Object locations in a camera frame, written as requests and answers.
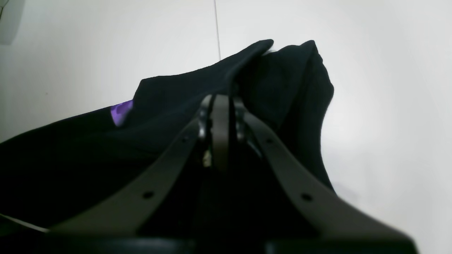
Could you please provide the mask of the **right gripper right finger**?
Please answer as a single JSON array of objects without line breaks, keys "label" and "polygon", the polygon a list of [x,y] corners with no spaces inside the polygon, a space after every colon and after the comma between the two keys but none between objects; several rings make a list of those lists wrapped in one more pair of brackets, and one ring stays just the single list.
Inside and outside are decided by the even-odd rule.
[{"label": "right gripper right finger", "polygon": [[273,171],[298,213],[318,232],[316,238],[271,240],[267,254],[416,254],[412,239],[355,209],[323,185],[289,151],[276,133],[233,99],[236,133],[251,142]]}]

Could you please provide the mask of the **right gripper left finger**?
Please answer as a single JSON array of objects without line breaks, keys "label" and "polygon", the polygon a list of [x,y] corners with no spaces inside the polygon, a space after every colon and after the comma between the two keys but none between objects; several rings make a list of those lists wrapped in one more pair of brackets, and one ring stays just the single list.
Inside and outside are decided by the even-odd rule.
[{"label": "right gripper left finger", "polygon": [[55,235],[134,236],[173,188],[197,143],[211,149],[212,166],[228,169],[230,100],[208,95],[199,113],[164,153],[123,189],[50,229]]}]

